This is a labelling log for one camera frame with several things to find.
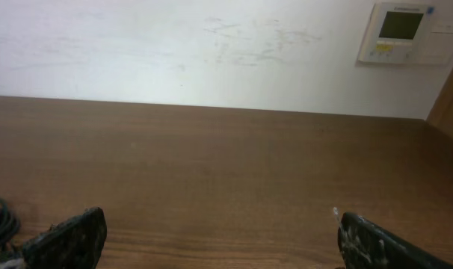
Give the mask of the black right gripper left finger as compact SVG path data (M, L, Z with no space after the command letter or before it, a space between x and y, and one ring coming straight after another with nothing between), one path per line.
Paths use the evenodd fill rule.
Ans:
M95 269L107 237L101 208L87 209L22 245L29 268Z

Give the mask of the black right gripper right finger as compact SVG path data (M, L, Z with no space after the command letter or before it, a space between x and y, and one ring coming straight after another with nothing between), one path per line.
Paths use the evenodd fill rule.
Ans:
M339 221L338 247L347 269L453 269L453 265L355 213Z

